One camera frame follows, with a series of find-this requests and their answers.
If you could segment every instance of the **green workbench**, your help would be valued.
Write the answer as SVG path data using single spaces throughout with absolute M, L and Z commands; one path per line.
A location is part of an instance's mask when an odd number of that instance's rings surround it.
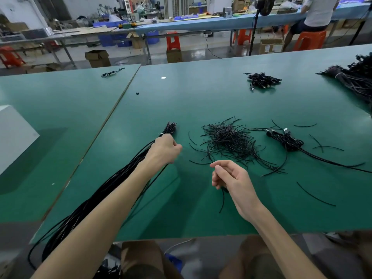
M 174 137 L 183 151 L 134 207 L 117 241 L 256 233 L 229 195 L 219 214 L 222 193 L 211 186 L 213 169 L 189 161 L 205 159 L 190 147 L 188 132 L 201 144 L 202 125 L 232 116 L 242 118 L 239 124 L 247 127 L 271 127 L 273 119 L 302 139 L 304 149 L 343 164 L 366 162 L 361 168 L 372 170 L 372 119 L 366 104 L 336 80 L 315 74 L 335 64 L 346 67 L 356 54 L 371 50 L 372 45 L 350 46 L 141 67 L 34 241 L 125 166 L 168 121 L 178 123 Z M 252 92 L 243 73 L 261 71 L 282 83 Z M 310 128 L 293 126 L 315 123 Z M 313 150 L 318 144 L 309 134 L 345 151 Z M 279 142 L 264 132 L 252 136 L 257 145 L 266 146 L 262 158 L 283 162 Z M 301 152 L 290 153 L 284 169 L 288 174 L 260 177 L 268 170 L 255 163 L 248 172 L 259 198 L 288 232 L 372 228 L 371 174 L 325 164 Z M 310 197 L 296 182 L 336 207 Z
M 0 77 L 0 105 L 40 134 L 0 175 L 0 223 L 43 218 L 139 67 L 109 78 L 101 75 L 117 66 Z

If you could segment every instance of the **white wire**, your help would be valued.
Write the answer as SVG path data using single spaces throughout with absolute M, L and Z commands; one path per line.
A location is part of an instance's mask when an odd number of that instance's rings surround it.
M 166 254 L 169 250 L 171 250 L 171 249 L 177 247 L 178 245 L 182 245 L 182 244 L 185 244 L 185 243 L 191 242 L 192 240 L 194 240 L 194 238 L 191 238 L 191 239 L 189 239 L 189 240 L 187 240 L 187 241 L 183 241 L 183 242 L 181 242 L 181 243 L 175 244 L 175 245 L 171 246 L 170 248 L 168 248 L 168 249 L 164 252 L 164 254 Z

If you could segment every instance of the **black pole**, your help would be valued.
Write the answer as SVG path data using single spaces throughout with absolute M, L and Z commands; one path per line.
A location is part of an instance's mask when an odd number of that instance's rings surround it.
M 372 11 L 372 2 L 371 2 L 370 5 L 369 5 L 368 13 L 367 13 L 367 15 L 366 15 L 366 19 L 368 18 L 369 13 L 370 13 L 371 11 Z M 351 45 L 354 43 L 356 37 L 358 37 L 358 35 L 359 35 L 359 32 L 362 30 L 363 25 L 365 24 L 365 22 L 366 22 L 366 21 L 364 20 L 364 21 L 362 21 L 362 22 L 360 23 L 360 25 L 359 25 L 359 27 L 358 27 L 358 30 L 356 30 L 356 32 L 355 32 L 355 34 L 354 34 L 354 37 L 351 39 L 351 41 L 350 41 L 350 43 L 349 43 L 349 46 L 351 46 Z
M 252 39 L 251 39 L 251 46 L 249 47 L 249 56 L 252 54 L 253 50 L 253 41 L 254 41 L 254 34 L 256 32 L 256 26 L 257 26 L 257 20 L 258 20 L 258 14 L 260 13 L 260 9 L 257 10 L 256 16 L 254 17 L 254 27 L 253 27 L 253 33 L 252 33 Z

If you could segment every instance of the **white wall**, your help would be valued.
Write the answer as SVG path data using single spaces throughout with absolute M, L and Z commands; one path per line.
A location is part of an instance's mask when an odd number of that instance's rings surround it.
M 1 0 L 0 10 L 8 18 L 9 22 L 24 22 L 30 29 L 47 26 L 45 19 L 42 17 L 33 0 L 23 2 Z
M 78 16 L 86 16 L 97 13 L 99 4 L 107 5 L 112 8 L 119 8 L 119 3 L 116 0 L 63 0 L 66 4 L 68 12 L 72 19 Z

